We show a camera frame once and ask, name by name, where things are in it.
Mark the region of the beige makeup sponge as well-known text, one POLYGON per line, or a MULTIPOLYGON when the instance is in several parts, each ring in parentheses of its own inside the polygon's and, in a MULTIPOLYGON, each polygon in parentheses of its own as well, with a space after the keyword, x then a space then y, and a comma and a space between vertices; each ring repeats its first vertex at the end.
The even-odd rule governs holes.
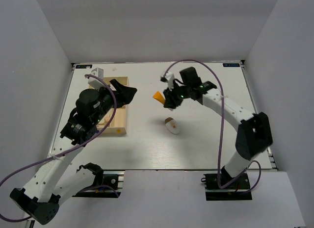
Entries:
POLYGON ((98 125, 106 125, 110 120, 110 116, 104 116, 98 123, 98 125))

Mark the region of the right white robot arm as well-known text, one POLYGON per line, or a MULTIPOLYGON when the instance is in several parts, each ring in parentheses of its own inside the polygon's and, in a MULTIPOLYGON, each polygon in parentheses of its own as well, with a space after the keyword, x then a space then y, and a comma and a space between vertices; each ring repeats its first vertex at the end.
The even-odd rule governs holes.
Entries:
POLYGON ((184 99, 192 99, 216 112, 236 130, 235 153, 226 165, 217 166, 218 187, 233 188, 254 159, 273 144, 269 118, 263 112, 256 114, 236 104, 212 82, 202 82, 194 67, 180 71, 180 75, 181 81, 171 72, 161 76, 160 80, 168 85, 163 91, 164 107, 175 109, 184 99))

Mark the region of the white bottle gold cap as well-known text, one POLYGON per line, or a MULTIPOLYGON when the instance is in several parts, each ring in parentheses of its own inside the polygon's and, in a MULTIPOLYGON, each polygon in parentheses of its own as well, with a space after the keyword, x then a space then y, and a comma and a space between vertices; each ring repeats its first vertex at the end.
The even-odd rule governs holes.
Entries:
POLYGON ((171 132, 172 134, 177 135, 181 131, 180 125, 172 117, 168 117, 165 119, 165 125, 166 125, 166 128, 169 130, 169 132, 171 132))

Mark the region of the orange tube white cap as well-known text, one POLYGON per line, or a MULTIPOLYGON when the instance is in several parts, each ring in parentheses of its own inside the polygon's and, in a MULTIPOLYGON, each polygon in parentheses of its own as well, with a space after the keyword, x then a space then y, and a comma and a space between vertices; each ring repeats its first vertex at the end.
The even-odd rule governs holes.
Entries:
POLYGON ((154 95, 153 98, 155 100, 157 100, 158 102, 160 102, 162 105, 165 104, 165 98, 164 96, 161 94, 161 92, 157 91, 154 95))

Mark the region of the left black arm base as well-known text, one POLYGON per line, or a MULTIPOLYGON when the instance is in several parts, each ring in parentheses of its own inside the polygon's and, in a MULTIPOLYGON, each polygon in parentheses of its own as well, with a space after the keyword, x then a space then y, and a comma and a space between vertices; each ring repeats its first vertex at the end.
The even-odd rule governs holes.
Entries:
POLYGON ((104 171, 101 185, 90 190, 76 193, 74 198, 119 198, 123 183, 124 171, 104 171))

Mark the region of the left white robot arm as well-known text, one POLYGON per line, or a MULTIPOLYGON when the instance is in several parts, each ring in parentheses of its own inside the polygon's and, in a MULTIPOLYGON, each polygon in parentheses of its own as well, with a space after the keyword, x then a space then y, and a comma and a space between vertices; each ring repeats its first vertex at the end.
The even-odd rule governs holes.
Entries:
POLYGON ((136 88, 124 86, 115 79, 110 83, 114 90, 99 80, 91 89, 80 93, 76 107, 60 132, 65 146, 57 147, 58 151, 51 154, 51 160, 43 164, 28 183, 10 193, 17 206, 42 225, 49 223, 70 197, 104 187, 104 171, 93 163, 80 166, 64 182, 59 180, 87 142, 98 136, 99 121, 110 110, 130 104, 137 92, 136 88))

